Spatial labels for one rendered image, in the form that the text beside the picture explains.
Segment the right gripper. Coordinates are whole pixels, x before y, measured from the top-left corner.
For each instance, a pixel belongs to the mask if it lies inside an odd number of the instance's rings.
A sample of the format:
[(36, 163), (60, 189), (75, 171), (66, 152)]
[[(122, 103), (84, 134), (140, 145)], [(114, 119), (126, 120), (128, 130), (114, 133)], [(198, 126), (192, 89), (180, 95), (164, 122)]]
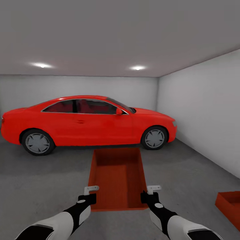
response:
[[(156, 199), (159, 201), (159, 196), (157, 192), (153, 192), (153, 195), (149, 195), (147, 192), (141, 193), (141, 203), (149, 203), (151, 199)], [(149, 206), (149, 204), (148, 204)]]

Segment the storage box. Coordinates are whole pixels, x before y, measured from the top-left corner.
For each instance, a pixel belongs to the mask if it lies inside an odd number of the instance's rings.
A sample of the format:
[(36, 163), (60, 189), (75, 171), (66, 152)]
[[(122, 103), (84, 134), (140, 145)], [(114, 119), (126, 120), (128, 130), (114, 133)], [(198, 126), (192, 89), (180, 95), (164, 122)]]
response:
[(240, 229), (240, 191), (219, 192), (215, 205), (237, 229)]
[(88, 186), (99, 186), (91, 212), (145, 210), (147, 192), (139, 147), (94, 149)]

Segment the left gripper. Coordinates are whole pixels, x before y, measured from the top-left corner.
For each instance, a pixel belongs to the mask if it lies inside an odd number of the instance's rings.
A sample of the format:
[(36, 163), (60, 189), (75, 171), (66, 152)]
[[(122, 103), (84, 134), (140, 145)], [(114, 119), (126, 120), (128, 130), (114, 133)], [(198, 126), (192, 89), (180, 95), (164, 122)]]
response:
[(90, 205), (91, 205), (91, 204), (96, 204), (96, 193), (95, 193), (95, 194), (90, 194), (90, 195), (87, 195), (87, 196), (80, 195), (80, 196), (78, 197), (78, 201), (79, 201), (80, 199), (84, 199), (84, 198), (88, 198), (88, 199), (89, 199)]

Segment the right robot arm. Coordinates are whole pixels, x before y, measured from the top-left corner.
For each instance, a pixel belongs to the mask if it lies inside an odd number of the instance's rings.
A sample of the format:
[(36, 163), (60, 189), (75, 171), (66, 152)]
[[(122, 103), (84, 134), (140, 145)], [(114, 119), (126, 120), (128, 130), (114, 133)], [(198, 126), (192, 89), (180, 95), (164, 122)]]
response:
[(211, 229), (193, 223), (169, 211), (160, 203), (157, 192), (160, 185), (148, 186), (147, 192), (141, 193), (141, 203), (147, 203), (150, 208), (152, 222), (168, 236), (170, 240), (222, 240)]

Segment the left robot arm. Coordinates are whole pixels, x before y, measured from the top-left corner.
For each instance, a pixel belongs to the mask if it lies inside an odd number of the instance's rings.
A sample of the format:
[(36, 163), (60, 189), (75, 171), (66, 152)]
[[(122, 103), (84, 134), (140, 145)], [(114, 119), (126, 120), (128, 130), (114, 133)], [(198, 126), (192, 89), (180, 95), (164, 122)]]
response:
[(73, 232), (90, 216), (91, 204), (96, 204), (99, 186), (87, 186), (84, 195), (78, 197), (76, 205), (45, 220), (40, 220), (26, 228), (16, 240), (67, 240)]

